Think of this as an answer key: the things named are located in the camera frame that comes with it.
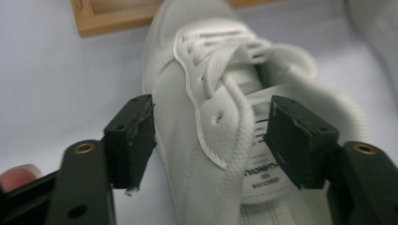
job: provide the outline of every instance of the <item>white surface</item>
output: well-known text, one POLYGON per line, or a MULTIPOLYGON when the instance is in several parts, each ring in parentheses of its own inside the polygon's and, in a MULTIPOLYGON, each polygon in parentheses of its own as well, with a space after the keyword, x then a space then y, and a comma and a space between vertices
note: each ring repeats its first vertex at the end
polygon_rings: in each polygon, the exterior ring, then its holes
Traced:
MULTIPOLYGON (((349 27, 342 1, 309 0, 238 11, 261 37, 307 49, 318 79, 352 95, 369 118, 369 143, 398 163, 398 113, 386 76, 349 27)), ((66 147, 99 139, 141 94, 147 27, 81 39, 69 1, 2 1, 0 7, 0 171, 34 163, 56 170, 66 147)), ((176 224, 165 172, 150 159, 142 190, 115 194, 118 224, 176 224)))

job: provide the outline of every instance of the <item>shoe eyelet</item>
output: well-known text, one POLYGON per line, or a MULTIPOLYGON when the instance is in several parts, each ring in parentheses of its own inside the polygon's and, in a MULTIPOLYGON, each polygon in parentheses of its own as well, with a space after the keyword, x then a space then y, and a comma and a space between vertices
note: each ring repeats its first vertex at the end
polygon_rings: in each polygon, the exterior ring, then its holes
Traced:
POLYGON ((222 112, 220 112, 219 114, 217 114, 216 118, 214 119, 214 123, 215 123, 215 124, 219 124, 220 121, 222 120, 222 117, 223 117, 223 113, 222 113, 222 112))

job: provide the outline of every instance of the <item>screw hole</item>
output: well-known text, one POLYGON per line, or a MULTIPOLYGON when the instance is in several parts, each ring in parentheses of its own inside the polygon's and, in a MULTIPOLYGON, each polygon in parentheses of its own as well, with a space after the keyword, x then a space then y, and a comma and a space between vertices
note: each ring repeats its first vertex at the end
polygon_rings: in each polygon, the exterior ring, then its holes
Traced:
POLYGON ((114 129, 121 130, 121 129, 124 129, 124 126, 119 125, 119 126, 114 127, 114 129))
POLYGON ((80 204, 69 210, 68 218, 72 219, 80 218, 82 215, 85 214, 85 212, 87 212, 87 206, 80 204))

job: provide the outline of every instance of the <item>shoe upper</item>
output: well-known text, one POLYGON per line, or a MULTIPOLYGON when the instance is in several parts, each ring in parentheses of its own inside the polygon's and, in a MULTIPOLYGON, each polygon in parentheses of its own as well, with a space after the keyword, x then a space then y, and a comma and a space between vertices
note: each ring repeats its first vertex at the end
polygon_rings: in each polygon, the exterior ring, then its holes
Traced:
POLYGON ((325 198, 314 197, 324 191, 292 190, 281 201, 242 204, 256 115, 268 113, 272 95, 321 115, 341 130, 341 143, 363 140, 358 106, 315 74, 309 54, 258 38, 223 1, 162 4, 145 43, 143 88, 156 104, 161 157, 180 224, 329 224, 325 198), (241 76, 253 73, 261 90, 241 76))

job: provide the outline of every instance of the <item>vent hole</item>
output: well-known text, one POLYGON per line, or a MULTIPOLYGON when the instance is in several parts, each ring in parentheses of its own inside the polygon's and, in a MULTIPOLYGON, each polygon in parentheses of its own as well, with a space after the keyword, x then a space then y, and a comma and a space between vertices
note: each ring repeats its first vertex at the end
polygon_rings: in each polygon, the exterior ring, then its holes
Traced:
POLYGON ((216 117, 216 119, 214 120, 214 122, 215 122, 216 124, 220 123, 220 121, 222 120, 222 117, 223 117, 223 114, 220 113, 219 115, 217 115, 217 117, 216 117))

